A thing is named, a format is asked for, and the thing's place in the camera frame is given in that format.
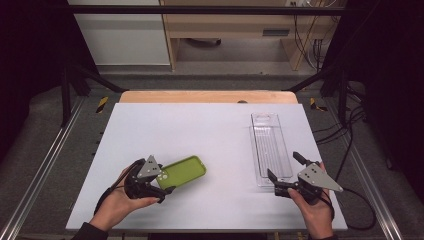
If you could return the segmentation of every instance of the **black and yellow tape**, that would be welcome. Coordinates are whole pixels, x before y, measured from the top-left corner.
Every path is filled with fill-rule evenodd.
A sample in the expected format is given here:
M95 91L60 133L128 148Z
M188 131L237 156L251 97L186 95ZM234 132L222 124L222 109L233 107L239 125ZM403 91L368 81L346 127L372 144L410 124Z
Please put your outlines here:
M105 107L107 100L108 100L108 97L102 97L102 99L100 99L100 103L99 103L99 106L97 107L96 113L101 113L103 111L103 108Z
M323 112L328 111L328 109L326 107L318 107L317 104L315 103L314 98L310 99L310 103L311 103L311 109L312 110L319 110L319 111L323 111Z

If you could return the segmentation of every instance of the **clear plastic case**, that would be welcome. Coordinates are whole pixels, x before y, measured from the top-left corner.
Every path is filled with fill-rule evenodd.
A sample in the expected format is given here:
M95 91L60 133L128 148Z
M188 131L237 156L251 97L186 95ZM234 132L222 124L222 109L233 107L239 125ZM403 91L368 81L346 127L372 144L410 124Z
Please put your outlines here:
M258 186L274 186L268 179L268 168L280 181L293 176L278 114L252 114L251 142Z

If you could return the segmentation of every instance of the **sleeve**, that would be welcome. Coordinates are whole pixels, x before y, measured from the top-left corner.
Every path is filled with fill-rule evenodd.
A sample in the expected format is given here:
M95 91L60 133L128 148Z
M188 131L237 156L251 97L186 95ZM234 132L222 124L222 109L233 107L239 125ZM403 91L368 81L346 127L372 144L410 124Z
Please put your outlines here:
M72 240L107 240L109 234L89 223L83 223Z
M338 240L339 239L339 237L337 237L337 235L333 235L333 236L331 236L331 237L328 237L328 238L321 238L321 239L313 239L312 237L311 237L311 235L309 235L308 236L308 240Z

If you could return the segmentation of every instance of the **hand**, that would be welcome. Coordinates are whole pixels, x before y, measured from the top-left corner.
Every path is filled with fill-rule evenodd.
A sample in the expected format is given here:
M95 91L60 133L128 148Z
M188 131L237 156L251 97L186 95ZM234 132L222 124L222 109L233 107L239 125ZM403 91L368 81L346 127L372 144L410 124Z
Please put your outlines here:
M130 199L125 193L124 182L125 178L106 197L97 213L91 219L91 225L107 232L113 226L120 223L132 211L150 206L159 201L159 198L154 197Z
M320 167L325 171L324 164L321 163ZM333 236L333 227L331 225L331 209L323 201L318 201L315 205L309 205L302 195L294 189L288 189L290 197L299 207L300 212L303 215L303 219L308 229L309 234L313 239L321 239ZM324 189L324 192L329 196L328 189ZM324 193L321 195L322 198L328 200L327 195Z

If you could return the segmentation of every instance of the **table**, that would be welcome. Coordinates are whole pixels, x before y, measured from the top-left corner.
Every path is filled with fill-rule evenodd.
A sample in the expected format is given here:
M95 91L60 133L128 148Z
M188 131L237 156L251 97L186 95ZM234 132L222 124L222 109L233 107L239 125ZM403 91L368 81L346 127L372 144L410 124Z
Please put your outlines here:
M271 104L253 103L261 102L261 95L269 98L272 94L282 98L272 99L276 103ZM181 103L185 96L190 103ZM200 103L193 103L193 96L198 96ZM226 103L219 102L217 96ZM239 100L249 103L234 103ZM309 159L321 161L303 106L296 102L292 93L267 91L124 93L112 112L66 228L75 230L88 221L96 196L121 170L153 154L163 165L197 155L208 170L202 178L176 189L162 204L133 212L115 229L150 233L305 229L291 199L275 197L273 188L256 185L249 132L252 111L278 113L287 150L296 149ZM291 166L294 173L303 169L294 160ZM333 227L347 229L335 195L331 197L336 211Z

